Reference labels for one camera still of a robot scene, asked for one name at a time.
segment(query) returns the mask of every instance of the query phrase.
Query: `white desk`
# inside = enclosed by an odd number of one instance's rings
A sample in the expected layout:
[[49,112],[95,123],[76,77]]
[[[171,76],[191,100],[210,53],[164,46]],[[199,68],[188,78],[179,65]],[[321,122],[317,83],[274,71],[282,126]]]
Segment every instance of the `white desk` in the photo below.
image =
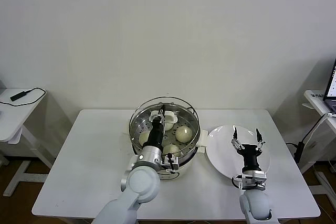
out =
[[[26,90],[29,89],[1,89],[0,101],[17,105],[33,102],[43,94],[41,90],[33,90],[26,96],[14,102],[10,100],[11,96]],[[49,168],[51,168],[54,163],[54,157],[41,145],[41,142],[36,139],[33,134],[31,134],[31,132],[24,126],[24,122],[42,99],[43,98],[33,104],[19,107],[13,107],[8,104],[0,103],[0,142],[8,142],[18,132],[18,130],[22,128],[22,135],[25,137],[23,139],[24,143],[38,158],[40,158]],[[30,161],[23,161],[20,168],[14,175],[12,181],[6,188],[4,196],[11,196],[20,181],[45,181],[46,175],[24,173],[26,168],[29,166],[29,163]]]
[[[33,206],[38,216],[94,218],[116,199],[133,155],[128,137],[132,110],[82,110]],[[223,124],[258,128],[271,156],[266,193],[278,218],[306,218],[320,210],[271,116],[266,110],[198,110],[201,128]],[[187,173],[161,182],[157,197],[143,204],[138,219],[238,220],[239,190],[198,153]]]
[[[305,97],[311,104],[312,108],[315,109],[320,115],[330,112],[330,109],[323,101],[324,91],[322,90],[306,90],[304,93]],[[336,118],[328,118],[326,120],[327,125],[331,128],[331,130],[336,134]],[[335,138],[324,138],[323,141],[320,141],[318,145],[313,148],[309,148],[307,150],[307,154],[302,156],[302,162],[300,162],[301,171],[305,172],[309,167],[311,167],[317,160],[319,160],[328,150],[329,145]],[[330,191],[332,188],[322,172],[315,172],[317,179],[321,183],[319,186],[309,186],[311,192],[314,195],[326,194],[332,203],[334,209],[336,210],[336,199],[334,197],[334,192]]]
[[[330,109],[323,101],[324,91],[322,90],[307,90],[304,93],[304,97],[309,101],[311,108],[315,109],[319,115],[323,115],[330,112]],[[336,118],[328,118],[325,121],[330,129],[336,134]],[[332,136],[326,137],[323,141],[319,141],[319,144],[314,148],[306,147],[306,154],[302,156],[302,162],[300,162],[301,171],[305,172],[311,167],[315,161],[319,160],[328,150],[329,145],[335,138]]]

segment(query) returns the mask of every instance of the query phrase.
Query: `floor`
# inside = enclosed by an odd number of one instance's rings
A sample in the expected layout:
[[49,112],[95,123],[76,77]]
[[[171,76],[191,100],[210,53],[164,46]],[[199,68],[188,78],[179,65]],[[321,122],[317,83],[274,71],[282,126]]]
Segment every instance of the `floor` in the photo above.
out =
[[[21,164],[21,160],[11,159],[8,166],[0,167],[0,191],[3,192],[8,185],[9,181],[15,174],[16,170]],[[324,172],[329,183],[336,191],[336,174],[329,171],[328,164],[316,164],[316,170]],[[41,161],[34,160],[30,164],[28,173],[42,173],[48,174],[49,168]],[[313,168],[309,169],[304,175],[308,185],[318,185],[319,182],[314,175]],[[63,221],[55,218],[42,218],[36,217],[31,213],[31,208],[37,198],[39,191],[42,188],[42,183],[24,183],[21,182],[17,186],[11,197],[0,196],[0,223],[3,224],[65,224]],[[327,213],[336,222],[336,212],[333,210],[327,196],[315,196],[315,200],[320,204]],[[186,221],[140,221],[140,224],[186,224]],[[204,224],[205,222],[196,221],[193,224]],[[216,224],[243,224],[245,221],[211,221]],[[321,216],[315,219],[301,219],[290,220],[286,224],[329,224],[333,223],[323,210]]]

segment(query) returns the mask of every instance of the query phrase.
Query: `laptop screen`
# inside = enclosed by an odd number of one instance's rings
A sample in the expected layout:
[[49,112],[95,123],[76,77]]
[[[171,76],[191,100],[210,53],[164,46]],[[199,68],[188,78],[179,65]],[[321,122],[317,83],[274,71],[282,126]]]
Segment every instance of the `laptop screen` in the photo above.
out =
[[324,98],[335,98],[336,97],[336,61],[334,67],[332,69],[331,77],[327,86],[326,93],[324,94]]

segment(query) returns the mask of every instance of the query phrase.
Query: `laptop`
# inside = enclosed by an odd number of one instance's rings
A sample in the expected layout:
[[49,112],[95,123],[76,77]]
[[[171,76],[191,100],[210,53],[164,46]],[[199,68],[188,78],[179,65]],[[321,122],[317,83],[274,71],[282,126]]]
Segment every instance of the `laptop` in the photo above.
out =
[[332,69],[331,77],[328,82],[328,86],[324,93],[323,100],[325,104],[331,109],[331,111],[336,112],[336,60],[334,67]]

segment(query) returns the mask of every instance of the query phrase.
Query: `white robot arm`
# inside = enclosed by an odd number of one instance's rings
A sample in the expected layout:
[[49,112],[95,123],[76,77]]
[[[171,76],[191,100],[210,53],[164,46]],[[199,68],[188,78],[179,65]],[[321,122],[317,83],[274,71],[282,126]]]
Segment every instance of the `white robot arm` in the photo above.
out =
[[[266,189],[266,172],[260,169],[257,157],[262,154],[262,146],[265,141],[262,140],[258,129],[256,131],[258,145],[241,144],[238,141],[237,129],[235,129],[231,143],[237,153],[243,156],[244,167],[241,170],[241,175],[232,178],[232,184],[245,190],[244,194],[240,196],[239,202],[248,224],[278,224],[278,219],[269,207],[267,195],[263,193]],[[235,184],[234,180],[239,181],[239,186]]]
[[118,199],[110,201],[100,211],[94,224],[134,224],[136,211],[142,203],[154,199],[160,189],[160,178],[149,166],[139,166],[127,178],[126,189]]
[[[164,167],[161,160],[164,113],[163,105],[152,121],[153,129],[143,144],[141,154],[134,155],[130,160],[129,168],[121,180],[121,195],[104,206],[94,219],[94,224],[134,224],[140,205],[151,201],[159,193],[160,178],[157,171]],[[173,162],[176,160],[172,154],[169,161],[171,168],[174,168]]]

